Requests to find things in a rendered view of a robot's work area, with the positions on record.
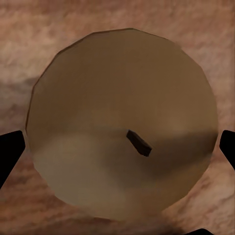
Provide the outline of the pillar candle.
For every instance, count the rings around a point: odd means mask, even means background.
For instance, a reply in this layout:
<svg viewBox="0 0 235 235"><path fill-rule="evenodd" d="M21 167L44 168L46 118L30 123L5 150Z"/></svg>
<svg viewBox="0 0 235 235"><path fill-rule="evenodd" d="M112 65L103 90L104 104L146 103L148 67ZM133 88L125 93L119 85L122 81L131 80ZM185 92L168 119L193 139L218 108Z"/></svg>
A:
<svg viewBox="0 0 235 235"><path fill-rule="evenodd" d="M201 66L167 38L120 28L57 53L34 84L25 131L58 199L127 221L187 195L209 167L219 128Z"/></svg>

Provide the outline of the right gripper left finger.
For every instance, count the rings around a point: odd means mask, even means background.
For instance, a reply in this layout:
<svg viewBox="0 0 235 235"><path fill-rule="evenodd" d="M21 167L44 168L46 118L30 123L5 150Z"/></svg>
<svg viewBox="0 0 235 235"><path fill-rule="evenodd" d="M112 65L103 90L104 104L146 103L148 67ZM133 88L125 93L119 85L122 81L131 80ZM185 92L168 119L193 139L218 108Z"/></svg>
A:
<svg viewBox="0 0 235 235"><path fill-rule="evenodd" d="M25 149L24 136L18 130L0 136L0 189Z"/></svg>

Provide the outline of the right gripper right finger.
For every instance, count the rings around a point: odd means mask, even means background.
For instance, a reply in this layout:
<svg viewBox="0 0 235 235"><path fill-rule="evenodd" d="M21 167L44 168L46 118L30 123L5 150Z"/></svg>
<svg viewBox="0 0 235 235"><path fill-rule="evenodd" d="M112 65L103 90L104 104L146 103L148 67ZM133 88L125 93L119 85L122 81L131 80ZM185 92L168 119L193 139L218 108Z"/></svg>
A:
<svg viewBox="0 0 235 235"><path fill-rule="evenodd" d="M235 132L224 130L219 147L235 170Z"/></svg>

